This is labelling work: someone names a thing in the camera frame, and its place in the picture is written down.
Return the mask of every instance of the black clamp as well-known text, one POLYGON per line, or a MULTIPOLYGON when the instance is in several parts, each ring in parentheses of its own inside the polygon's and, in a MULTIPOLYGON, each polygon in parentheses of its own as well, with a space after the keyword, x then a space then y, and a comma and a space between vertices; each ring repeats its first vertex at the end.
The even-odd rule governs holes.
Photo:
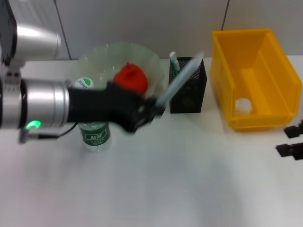
MULTIPOLYGON (((303 121, 298 126, 289 126, 284 129, 288 138, 299 137, 303 134, 303 121)), ((303 159, 303 143, 281 144, 276 146, 281 157, 293 156, 295 160, 303 159)))

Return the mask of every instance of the white object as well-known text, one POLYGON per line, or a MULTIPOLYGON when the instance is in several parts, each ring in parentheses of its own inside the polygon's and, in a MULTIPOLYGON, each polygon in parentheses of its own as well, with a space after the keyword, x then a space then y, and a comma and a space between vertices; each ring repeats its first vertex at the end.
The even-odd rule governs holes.
MULTIPOLYGON (((94 82, 92 79, 82 77, 74 82, 74 87, 79 89, 93 89, 94 82)), ((80 132, 83 138, 83 144, 91 151, 104 151, 111 145, 111 136, 107 139, 107 134, 110 134, 107 122, 92 122, 92 123, 79 123, 80 132)))
POLYGON ((173 96, 179 91, 179 89, 185 84, 185 82, 193 75, 193 73, 199 68, 201 61, 204 57, 204 52, 194 57, 178 74, 178 76, 171 82, 167 91, 161 95, 156 105, 165 106, 173 96))
POLYGON ((179 65, 179 61, 177 59, 177 55, 176 55, 176 52, 171 52, 169 54, 169 58, 172 62, 174 62, 176 64, 176 67, 177 67, 177 70, 178 72, 180 71, 180 65, 179 65))
POLYGON ((235 101, 235 115, 249 115, 251 113, 251 102, 247 98, 239 98, 235 101))
MULTIPOLYGON (((303 79, 303 56, 289 60, 303 79)), ((161 65, 168 84, 169 59, 161 65)), ((21 71, 64 80, 72 68, 32 61, 21 71)), ((112 124, 108 152, 82 152, 78 130, 25 145, 17 130, 0 130, 1 227, 301 227, 303 162, 275 145, 302 137, 225 125, 207 83, 201 113, 166 111, 132 136, 112 124)))

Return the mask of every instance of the black mesh pen holder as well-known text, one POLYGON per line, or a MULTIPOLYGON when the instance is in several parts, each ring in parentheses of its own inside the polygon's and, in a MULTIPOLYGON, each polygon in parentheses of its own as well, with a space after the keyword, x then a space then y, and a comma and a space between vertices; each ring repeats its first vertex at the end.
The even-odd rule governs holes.
MULTIPOLYGON (((180 64, 180 70, 182 70, 191 58, 178 58, 180 64)), ((171 64, 169 68, 169 83, 176 78, 171 64)), ((200 113, 207 77, 202 60, 199 68, 190 77, 190 79, 183 85, 183 87, 175 94, 169 103, 171 114, 181 113, 200 113)))

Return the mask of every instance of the yellow plastic bin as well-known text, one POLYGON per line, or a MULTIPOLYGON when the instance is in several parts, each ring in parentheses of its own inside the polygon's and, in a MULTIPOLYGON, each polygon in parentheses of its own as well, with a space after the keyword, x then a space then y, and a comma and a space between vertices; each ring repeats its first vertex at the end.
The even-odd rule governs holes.
POLYGON ((211 78, 228 125, 234 129, 283 126, 298 114, 302 83, 270 29, 213 32, 211 78), (235 101, 250 100, 237 115, 235 101))

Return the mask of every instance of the bottle cap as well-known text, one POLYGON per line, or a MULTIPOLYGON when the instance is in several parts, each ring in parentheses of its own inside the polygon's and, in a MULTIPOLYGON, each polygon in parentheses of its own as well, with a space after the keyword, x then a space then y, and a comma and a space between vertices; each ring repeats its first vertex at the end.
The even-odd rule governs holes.
POLYGON ((79 89, 93 89, 94 82, 90 78, 82 77, 75 81, 74 87, 79 89))
POLYGON ((169 58, 170 58, 171 60, 176 60, 176 59, 177 59, 176 52, 171 52, 171 53, 169 54, 169 58))

